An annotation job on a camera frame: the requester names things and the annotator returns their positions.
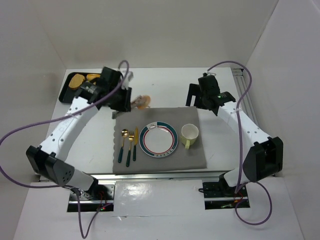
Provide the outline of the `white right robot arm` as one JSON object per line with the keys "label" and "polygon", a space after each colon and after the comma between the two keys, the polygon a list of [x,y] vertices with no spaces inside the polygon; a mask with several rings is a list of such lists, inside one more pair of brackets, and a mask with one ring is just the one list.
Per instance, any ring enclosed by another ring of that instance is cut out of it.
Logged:
{"label": "white right robot arm", "polygon": [[221,92],[214,75],[204,75],[188,88],[186,105],[209,110],[222,119],[239,136],[242,162],[219,176],[213,190],[231,195],[243,184],[257,183],[283,169],[284,143],[261,130],[228,92]]}

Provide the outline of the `round bread slice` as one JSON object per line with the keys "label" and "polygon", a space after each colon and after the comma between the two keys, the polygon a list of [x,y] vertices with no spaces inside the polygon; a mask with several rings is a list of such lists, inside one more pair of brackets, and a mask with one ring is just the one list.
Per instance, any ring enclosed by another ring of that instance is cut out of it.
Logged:
{"label": "round bread slice", "polygon": [[138,100],[137,100],[137,104],[136,107],[139,110],[145,109],[145,108],[149,108],[149,104],[151,102],[151,97],[148,95],[142,95]]}

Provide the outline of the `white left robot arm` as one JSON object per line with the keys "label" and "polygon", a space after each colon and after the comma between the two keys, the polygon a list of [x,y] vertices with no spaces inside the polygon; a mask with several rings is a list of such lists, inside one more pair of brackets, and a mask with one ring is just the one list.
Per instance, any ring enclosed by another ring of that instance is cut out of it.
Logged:
{"label": "white left robot arm", "polygon": [[30,146],[26,156],[33,170],[59,187],[91,200],[105,188],[98,180],[66,163],[69,151],[83,128],[101,109],[131,110],[133,72],[104,67],[99,77],[84,81],[76,90],[69,110],[52,133],[38,146]]}

